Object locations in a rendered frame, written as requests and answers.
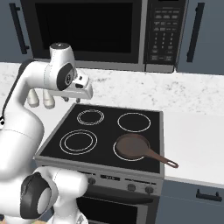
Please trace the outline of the black glass oven door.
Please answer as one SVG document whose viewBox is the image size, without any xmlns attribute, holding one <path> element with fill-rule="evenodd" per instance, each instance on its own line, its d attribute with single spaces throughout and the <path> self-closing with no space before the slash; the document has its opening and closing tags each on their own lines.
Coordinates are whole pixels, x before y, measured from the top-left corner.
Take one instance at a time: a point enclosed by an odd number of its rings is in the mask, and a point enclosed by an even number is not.
<svg viewBox="0 0 224 224">
<path fill-rule="evenodd" d="M 88 224 L 155 224 L 159 197 L 151 199 L 147 204 L 131 205 L 81 197 L 77 205 Z"/>
</svg>

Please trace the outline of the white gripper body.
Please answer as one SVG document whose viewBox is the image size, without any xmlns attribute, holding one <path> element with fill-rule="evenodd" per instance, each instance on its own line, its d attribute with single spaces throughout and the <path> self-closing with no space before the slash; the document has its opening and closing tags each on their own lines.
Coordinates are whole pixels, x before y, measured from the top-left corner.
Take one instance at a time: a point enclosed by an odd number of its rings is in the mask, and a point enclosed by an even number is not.
<svg viewBox="0 0 224 224">
<path fill-rule="evenodd" d="M 88 83 L 84 88 L 76 88 L 75 86 L 70 86 L 63 91 L 49 90 L 49 94 L 53 96 L 90 100 L 93 97 L 93 88 L 92 85 Z"/>
</svg>

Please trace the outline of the black glass hob stove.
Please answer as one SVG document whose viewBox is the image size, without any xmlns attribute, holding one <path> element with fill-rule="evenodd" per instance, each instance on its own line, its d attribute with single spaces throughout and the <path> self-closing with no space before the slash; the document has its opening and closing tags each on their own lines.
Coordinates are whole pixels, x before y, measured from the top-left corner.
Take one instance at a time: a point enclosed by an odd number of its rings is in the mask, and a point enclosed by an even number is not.
<svg viewBox="0 0 224 224">
<path fill-rule="evenodd" d="M 160 198 L 165 167 L 153 158 L 127 160 L 115 151 L 116 139 L 127 133 L 142 135 L 158 154 L 164 153 L 163 113 L 153 110 L 73 105 L 46 139 L 35 160 L 38 166 L 54 166 L 82 172 L 95 184 L 144 193 Z"/>
</svg>

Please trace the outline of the black and steel microwave oven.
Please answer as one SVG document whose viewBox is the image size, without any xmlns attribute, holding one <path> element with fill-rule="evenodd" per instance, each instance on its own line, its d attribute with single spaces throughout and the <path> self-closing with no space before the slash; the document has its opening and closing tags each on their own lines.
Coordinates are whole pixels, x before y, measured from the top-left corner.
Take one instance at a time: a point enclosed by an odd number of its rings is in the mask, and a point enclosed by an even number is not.
<svg viewBox="0 0 224 224">
<path fill-rule="evenodd" d="M 187 0 L 21 0 L 32 55 L 69 44 L 81 68 L 171 73 Z"/>
</svg>

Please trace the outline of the grey-blue drawer front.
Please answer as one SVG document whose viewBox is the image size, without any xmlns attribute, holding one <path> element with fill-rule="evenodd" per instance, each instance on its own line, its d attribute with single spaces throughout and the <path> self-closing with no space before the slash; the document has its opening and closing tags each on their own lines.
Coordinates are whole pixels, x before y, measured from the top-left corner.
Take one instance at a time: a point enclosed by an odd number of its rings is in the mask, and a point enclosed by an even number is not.
<svg viewBox="0 0 224 224">
<path fill-rule="evenodd" d="M 222 197 L 222 202 L 198 199 L 201 193 Z M 165 180 L 156 224 L 224 224 L 224 189 Z"/>
</svg>

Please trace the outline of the grey-blue cupboard door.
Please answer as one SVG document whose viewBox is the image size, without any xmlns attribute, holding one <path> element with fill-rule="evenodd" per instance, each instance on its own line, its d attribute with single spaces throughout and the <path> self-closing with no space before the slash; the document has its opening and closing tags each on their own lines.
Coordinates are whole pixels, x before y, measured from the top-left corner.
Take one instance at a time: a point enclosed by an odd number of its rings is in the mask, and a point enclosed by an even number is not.
<svg viewBox="0 0 224 224">
<path fill-rule="evenodd" d="M 195 9 L 205 3 L 192 62 L 186 61 Z M 224 0 L 188 0 L 176 70 L 189 74 L 224 75 Z"/>
<path fill-rule="evenodd" d="M 17 16 L 24 41 L 18 39 L 13 15 Z M 0 0 L 0 62 L 21 63 L 32 58 L 20 0 Z"/>
</svg>

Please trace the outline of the brown frying pan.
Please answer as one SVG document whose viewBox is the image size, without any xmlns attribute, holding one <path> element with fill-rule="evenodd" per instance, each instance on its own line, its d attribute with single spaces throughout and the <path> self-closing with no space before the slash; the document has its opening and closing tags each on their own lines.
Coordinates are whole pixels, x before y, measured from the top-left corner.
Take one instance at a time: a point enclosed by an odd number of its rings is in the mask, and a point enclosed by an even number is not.
<svg viewBox="0 0 224 224">
<path fill-rule="evenodd" d="M 129 133 L 119 136 L 116 140 L 115 148 L 119 155 L 127 159 L 154 158 L 172 168 L 179 167 L 177 163 L 152 150 L 149 141 L 142 135 Z"/>
</svg>

